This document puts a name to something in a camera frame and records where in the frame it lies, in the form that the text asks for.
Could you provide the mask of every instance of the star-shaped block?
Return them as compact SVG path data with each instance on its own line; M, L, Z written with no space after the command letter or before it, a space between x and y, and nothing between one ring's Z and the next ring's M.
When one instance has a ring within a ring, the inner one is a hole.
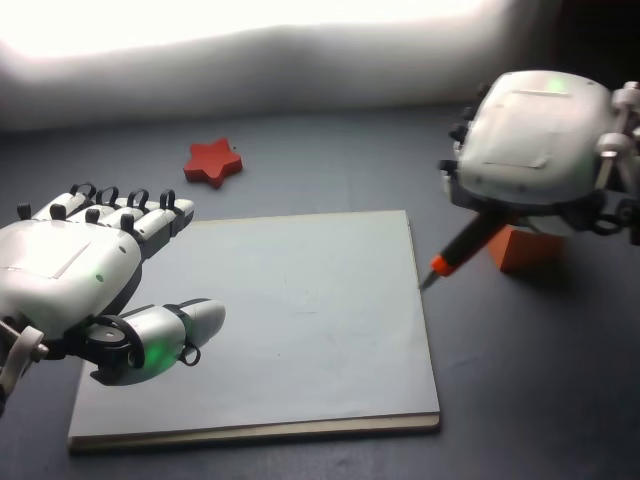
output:
M191 145L191 160L184 166L184 176L189 182L207 182L220 188L229 175L242 170L242 158L229 148L229 140L221 138L211 145Z

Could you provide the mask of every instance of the marker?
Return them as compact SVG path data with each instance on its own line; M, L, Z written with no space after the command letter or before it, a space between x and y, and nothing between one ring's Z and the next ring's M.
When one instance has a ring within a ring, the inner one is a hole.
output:
M503 209L480 212L445 248L431 260L431 272L420 282L420 291L433 285L440 277L448 277L505 226L513 217Z

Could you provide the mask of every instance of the orange band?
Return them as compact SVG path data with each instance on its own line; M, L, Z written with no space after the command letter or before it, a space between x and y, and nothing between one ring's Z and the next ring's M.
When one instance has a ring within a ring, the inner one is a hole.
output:
M447 261L444 258L442 258L440 255L438 255L437 257L434 257L434 259L431 260L431 268L433 269L434 272L436 272L441 277L448 277L455 270L455 268L449 265Z

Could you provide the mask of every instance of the whiteboard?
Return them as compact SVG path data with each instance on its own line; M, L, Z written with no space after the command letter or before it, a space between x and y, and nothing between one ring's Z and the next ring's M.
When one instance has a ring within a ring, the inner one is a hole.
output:
M105 387L85 364L70 440L439 412L404 211L194 222L128 308L212 298L195 367Z

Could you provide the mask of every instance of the table surface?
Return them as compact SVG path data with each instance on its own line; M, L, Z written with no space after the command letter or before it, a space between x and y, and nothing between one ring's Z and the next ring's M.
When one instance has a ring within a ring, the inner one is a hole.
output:
M174 188L199 220L406 210L421 274L470 213L437 161L460 107L157 124L0 139L0 223L91 180ZM185 182L189 145L226 136L245 171ZM640 476L640 250L571 239L561 264L500 274L486 252L436 284L425 316L442 407L437 434L199 446L70 457L80 361L32 368L0 421L0 478L570 479Z

